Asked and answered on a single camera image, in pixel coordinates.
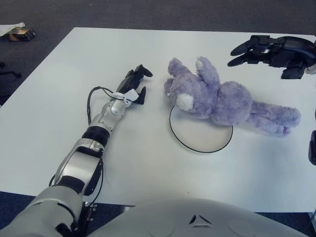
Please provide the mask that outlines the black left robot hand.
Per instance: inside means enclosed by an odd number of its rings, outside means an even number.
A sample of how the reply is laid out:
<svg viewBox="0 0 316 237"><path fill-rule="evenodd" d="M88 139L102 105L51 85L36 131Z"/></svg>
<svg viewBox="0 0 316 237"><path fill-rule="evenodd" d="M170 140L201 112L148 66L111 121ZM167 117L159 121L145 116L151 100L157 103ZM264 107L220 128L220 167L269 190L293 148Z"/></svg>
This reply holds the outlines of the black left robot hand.
<svg viewBox="0 0 316 237"><path fill-rule="evenodd" d="M125 94L128 91L130 91L131 89L136 90L139 87L140 82L144 76L150 78L153 76L153 74L141 64L138 67L136 67L135 70L130 70L127 73L125 78L119 84L119 86L117 88L117 92L119 92L121 94ZM144 86L141 89L141 92L137 93L137 95L139 97L134 101L134 103L143 105L145 102L146 87Z"/></svg>

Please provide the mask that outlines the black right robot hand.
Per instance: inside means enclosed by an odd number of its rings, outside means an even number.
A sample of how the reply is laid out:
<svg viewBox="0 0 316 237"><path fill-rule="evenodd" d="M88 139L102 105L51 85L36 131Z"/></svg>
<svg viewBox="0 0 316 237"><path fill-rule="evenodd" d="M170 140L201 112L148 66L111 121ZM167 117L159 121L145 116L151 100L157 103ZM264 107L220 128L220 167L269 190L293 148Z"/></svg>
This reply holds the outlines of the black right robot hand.
<svg viewBox="0 0 316 237"><path fill-rule="evenodd" d="M282 79L301 79L305 70L316 64L316 45L303 38L284 36L277 39L267 35L252 35L231 51L233 67L263 62L270 67L284 68Z"/></svg>

